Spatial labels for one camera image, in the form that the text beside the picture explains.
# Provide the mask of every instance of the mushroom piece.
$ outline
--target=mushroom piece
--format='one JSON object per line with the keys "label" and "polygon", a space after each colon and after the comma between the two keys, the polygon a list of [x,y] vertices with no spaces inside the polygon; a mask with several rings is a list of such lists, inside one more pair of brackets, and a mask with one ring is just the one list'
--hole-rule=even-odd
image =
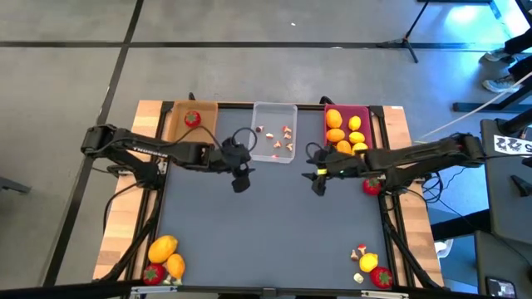
{"label": "mushroom piece", "polygon": [[366,254],[366,245],[364,245],[364,244],[358,245],[358,250],[360,250],[362,255]]}
{"label": "mushroom piece", "polygon": [[358,283],[362,283],[364,281],[364,277],[360,273],[355,273],[355,275],[353,275],[352,279],[355,282],[358,282]]}
{"label": "mushroom piece", "polygon": [[358,261],[358,255],[357,255],[357,251],[353,249],[353,251],[351,251],[351,259],[356,262]]}

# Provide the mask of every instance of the yellow lemon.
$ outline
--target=yellow lemon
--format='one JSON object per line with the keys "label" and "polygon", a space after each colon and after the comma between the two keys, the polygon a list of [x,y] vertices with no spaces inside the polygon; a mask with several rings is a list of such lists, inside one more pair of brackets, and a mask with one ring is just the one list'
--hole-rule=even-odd
{"label": "yellow lemon", "polygon": [[358,129],[360,129],[360,124],[361,123],[362,123],[362,121],[360,120],[360,117],[353,116],[352,118],[349,119],[349,129],[350,130],[358,130]]}
{"label": "yellow lemon", "polygon": [[336,150],[339,153],[351,154],[351,145],[346,140],[341,140],[336,144]]}
{"label": "yellow lemon", "polygon": [[367,150],[367,145],[363,142],[357,143],[352,147],[351,154],[355,154],[357,150]]}
{"label": "yellow lemon", "polygon": [[366,141],[366,137],[364,137],[364,134],[360,132],[352,132],[351,134],[349,134],[349,141],[352,144],[357,144]]}
{"label": "yellow lemon", "polygon": [[340,125],[342,125],[342,116],[338,110],[329,109],[325,114],[325,121],[327,121],[327,126],[329,128],[338,129]]}

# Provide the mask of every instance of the concrete floor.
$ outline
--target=concrete floor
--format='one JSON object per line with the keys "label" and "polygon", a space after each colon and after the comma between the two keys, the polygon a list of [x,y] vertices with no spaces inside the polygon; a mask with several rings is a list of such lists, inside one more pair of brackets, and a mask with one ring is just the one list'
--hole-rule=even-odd
{"label": "concrete floor", "polygon": [[[499,20],[487,5],[431,4],[411,40],[501,44],[526,23],[514,3],[499,2]],[[0,0],[0,42],[121,42],[134,6],[135,0]],[[133,40],[379,42],[400,37],[420,8],[414,0],[145,0]],[[118,52],[0,47],[0,120],[8,128],[0,132],[0,175],[33,187],[24,196],[0,192],[0,263],[10,269],[0,274],[0,288],[40,283],[82,159],[81,139],[95,122]],[[481,51],[416,53],[419,64],[398,50],[130,49],[109,123],[130,127],[138,100],[184,99],[189,91],[205,100],[298,103],[327,95],[338,104],[402,105],[417,140],[461,115],[451,103],[488,101],[494,95],[480,82],[505,74],[504,64],[480,61]],[[432,139],[478,135],[480,120],[495,117],[511,115],[473,115]],[[444,171],[444,179],[456,171]],[[91,174],[58,283],[91,279],[115,184],[109,175]],[[467,169],[442,199],[460,213],[486,208],[483,169]]]}

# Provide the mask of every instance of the transparent bin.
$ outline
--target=transparent bin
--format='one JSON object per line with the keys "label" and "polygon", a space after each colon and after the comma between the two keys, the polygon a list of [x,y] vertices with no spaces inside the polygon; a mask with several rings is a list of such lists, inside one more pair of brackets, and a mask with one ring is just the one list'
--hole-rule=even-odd
{"label": "transparent bin", "polygon": [[[296,125],[298,123],[298,107],[292,104],[277,104],[255,102],[253,107],[253,119],[251,129],[263,126],[263,130],[257,134],[257,145],[251,151],[251,159],[254,161],[290,163],[296,155]],[[292,138],[284,138],[283,127],[292,130],[289,133]],[[266,138],[266,134],[273,134],[272,139]],[[273,145],[280,141],[282,146],[274,148]],[[254,137],[249,135],[249,148],[254,143]],[[286,145],[292,144],[292,151]]]}

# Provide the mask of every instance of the fake fruit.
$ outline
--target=fake fruit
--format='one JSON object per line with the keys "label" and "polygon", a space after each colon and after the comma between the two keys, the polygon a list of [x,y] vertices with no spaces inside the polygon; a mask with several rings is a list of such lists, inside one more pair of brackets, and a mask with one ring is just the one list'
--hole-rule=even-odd
{"label": "fake fruit", "polygon": [[341,140],[336,144],[336,150],[339,153],[351,154],[351,145],[346,140]]}
{"label": "fake fruit", "polygon": [[189,111],[185,114],[185,124],[193,128],[201,123],[201,116],[198,111]]}
{"label": "fake fruit", "polygon": [[375,287],[389,288],[392,287],[392,272],[385,267],[376,267],[369,273]]}
{"label": "fake fruit", "polygon": [[360,257],[360,261],[358,262],[360,264],[360,270],[369,273],[379,263],[379,257],[375,253],[366,253],[362,257]]}
{"label": "fake fruit", "polygon": [[342,125],[342,116],[338,110],[329,109],[325,114],[325,121],[327,121],[327,126],[329,128],[338,129],[340,125]]}
{"label": "fake fruit", "polygon": [[162,236],[150,245],[148,259],[153,263],[163,263],[175,252],[179,242],[172,236]]}
{"label": "fake fruit", "polygon": [[381,182],[378,179],[364,179],[362,182],[362,191],[365,194],[377,196],[381,192]]}
{"label": "fake fruit", "polygon": [[364,137],[364,134],[360,132],[352,132],[349,134],[349,142],[352,144],[357,144],[366,141],[366,137]]}
{"label": "fake fruit", "polygon": [[363,142],[355,144],[352,147],[352,154],[356,154],[358,150],[367,150],[367,145]]}
{"label": "fake fruit", "polygon": [[338,142],[343,140],[346,137],[346,134],[340,129],[330,129],[325,134],[325,137],[331,142]]}
{"label": "fake fruit", "polygon": [[150,264],[142,272],[142,280],[147,286],[157,286],[165,279],[165,268],[161,264]]}
{"label": "fake fruit", "polygon": [[181,282],[181,278],[183,277],[183,273],[185,273],[186,268],[183,258],[177,253],[172,254],[170,257],[168,257],[166,268],[168,269],[168,273],[173,278],[177,279],[175,284],[178,286],[182,285],[183,282]]}
{"label": "fake fruit", "polygon": [[358,130],[358,129],[360,129],[360,124],[361,123],[362,123],[362,121],[360,120],[360,117],[353,116],[352,118],[349,119],[349,129],[350,130]]}

